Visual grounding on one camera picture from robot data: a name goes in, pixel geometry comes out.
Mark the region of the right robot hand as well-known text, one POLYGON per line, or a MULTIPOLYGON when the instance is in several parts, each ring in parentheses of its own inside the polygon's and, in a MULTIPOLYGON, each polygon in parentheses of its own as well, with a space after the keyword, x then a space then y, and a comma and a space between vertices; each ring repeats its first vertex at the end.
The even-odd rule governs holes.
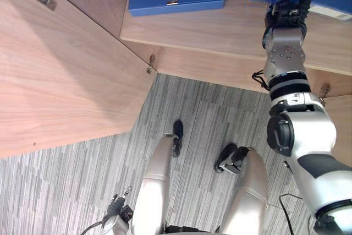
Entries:
POLYGON ((266 31, 275 28, 299 28, 307 30, 305 19, 312 0, 277 0, 270 3, 265 17, 266 31))

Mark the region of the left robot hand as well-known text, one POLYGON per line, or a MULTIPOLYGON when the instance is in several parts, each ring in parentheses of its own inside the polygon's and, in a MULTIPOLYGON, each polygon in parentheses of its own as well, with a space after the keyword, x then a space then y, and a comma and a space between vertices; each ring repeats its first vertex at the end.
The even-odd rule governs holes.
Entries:
POLYGON ((109 219, 113 216, 120 216, 120 218, 126 223, 128 223, 132 219, 133 210, 128 204, 125 204, 126 198, 131 193, 132 189, 133 188, 130 185, 127 187, 126 191, 123 193, 122 196, 117 197, 117 195, 115 195, 112 198, 112 201, 110 202, 107 209, 107 213, 105 216, 106 219, 109 219))

